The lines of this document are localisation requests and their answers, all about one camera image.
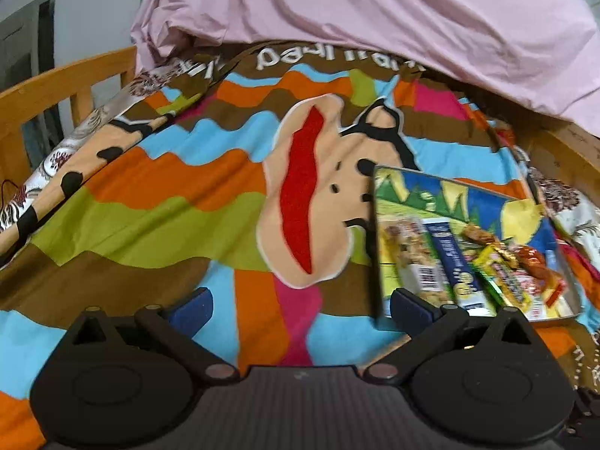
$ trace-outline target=red mouth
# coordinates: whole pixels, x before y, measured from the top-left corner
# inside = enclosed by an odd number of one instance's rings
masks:
[[[293,257],[308,274],[313,273],[308,216],[317,186],[314,144],[324,122],[323,115],[313,106],[300,130],[294,132],[289,165],[279,196],[283,237]]]

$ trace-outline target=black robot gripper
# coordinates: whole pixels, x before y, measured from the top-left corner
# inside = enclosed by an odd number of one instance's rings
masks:
[[[404,289],[391,307],[412,339],[362,375],[253,366],[243,378],[174,329],[173,310],[87,310],[34,381],[32,411],[47,450],[570,448],[575,392],[520,311],[469,317]]]

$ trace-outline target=pink blanket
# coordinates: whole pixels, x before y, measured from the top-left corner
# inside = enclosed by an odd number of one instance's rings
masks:
[[[583,0],[143,0],[132,35],[138,70],[193,44],[390,51],[600,135],[600,31]]]

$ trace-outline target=brown stripe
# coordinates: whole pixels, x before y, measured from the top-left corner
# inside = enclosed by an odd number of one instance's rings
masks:
[[[193,76],[183,73],[182,75],[171,79],[168,86],[170,88],[178,89],[186,98],[191,98],[199,93],[205,93],[208,89],[210,81],[205,79],[204,75],[205,72],[199,72]]]
[[[415,111],[411,106],[401,106],[401,109],[404,113],[405,135],[438,142],[495,147],[488,132],[477,128],[470,120],[463,121],[428,111]]]
[[[575,360],[576,355],[569,351],[559,357],[559,364],[573,385],[594,387],[592,369],[598,365],[598,362],[594,362],[594,351],[598,346],[594,343],[592,335],[582,324],[577,323],[575,320],[569,320],[565,326],[569,335],[571,335],[575,344],[579,345],[585,356],[577,362]]]
[[[273,45],[269,48],[273,49],[278,56],[281,56],[283,51],[287,49],[293,48],[296,45],[292,45],[292,43],[283,44],[283,45]],[[313,43],[305,43],[300,44],[300,47],[310,47],[312,50],[315,49]],[[393,69],[386,69],[385,67],[381,67],[375,63],[372,58],[372,51],[365,51],[367,53],[366,59],[359,59],[357,51],[354,51],[354,60],[348,61],[344,55],[344,48],[334,47],[334,59],[327,60],[325,57],[321,57],[320,55],[306,53],[303,54],[300,61],[297,64],[308,64],[313,69],[319,72],[327,72],[334,73],[340,71],[349,71],[350,69],[360,69],[362,72],[369,75],[371,78],[389,81],[394,75],[400,74],[403,79],[406,77],[406,80],[411,80],[411,77],[415,75],[420,75],[421,73],[416,69],[409,69],[408,66],[403,66],[403,62],[405,61],[402,57],[393,57],[398,63],[399,71],[394,71]],[[294,64],[284,63],[283,61],[279,61],[277,64],[273,66],[267,66],[262,70],[257,69],[257,59],[258,52],[253,55],[249,55],[245,59],[237,65],[235,68],[235,72],[251,79],[259,79],[259,78],[278,78],[281,77],[285,72],[287,72]]]
[[[336,316],[371,314],[368,280],[370,267],[348,262],[334,279],[318,282],[323,304],[321,313]]]
[[[429,89],[434,89],[436,91],[451,91],[445,83],[440,81],[434,81],[433,79],[422,77],[421,79],[419,79],[419,84],[427,86]]]
[[[344,108],[341,114],[341,125],[349,126],[354,119],[361,113],[363,108],[353,105],[348,96],[340,96],[344,100]],[[228,131],[238,130],[250,117],[259,111],[272,111],[279,120],[282,120],[286,113],[296,103],[298,98],[286,89],[274,89],[267,95],[265,100],[258,106],[251,108],[239,108],[220,99],[213,99],[203,106],[202,112],[197,116],[176,120],[176,123],[190,132],[202,118],[214,120],[219,126]]]
[[[121,265],[83,252],[58,267],[29,244],[0,271],[0,309],[15,309],[46,326],[68,328],[87,306],[109,316],[128,316],[147,304],[164,306],[191,293],[209,260],[186,259],[163,268]]]
[[[129,108],[123,116],[128,120],[154,120],[160,117],[157,111],[143,100]]]

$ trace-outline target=pink stripe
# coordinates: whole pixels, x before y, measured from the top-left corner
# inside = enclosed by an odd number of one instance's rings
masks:
[[[279,365],[311,366],[313,361],[306,348],[308,329],[321,309],[321,293],[315,285],[292,289],[283,284],[275,274],[275,293],[281,307],[290,344]]]
[[[568,243],[559,243],[559,245],[564,253],[575,257],[577,260],[579,260],[579,262],[583,264],[583,266],[590,272],[590,274],[594,278],[594,281],[600,282],[600,272],[598,272],[598,269],[594,267],[587,258],[581,255],[576,248],[572,247]]]
[[[177,117],[178,120],[185,120],[186,118],[199,117],[204,113],[204,110],[208,104],[215,100],[214,96],[208,96],[205,99],[201,99],[197,104],[191,108],[186,109],[181,115]]]
[[[451,91],[438,91],[424,84],[417,84],[415,111],[429,111],[458,120],[468,120],[456,96]]]

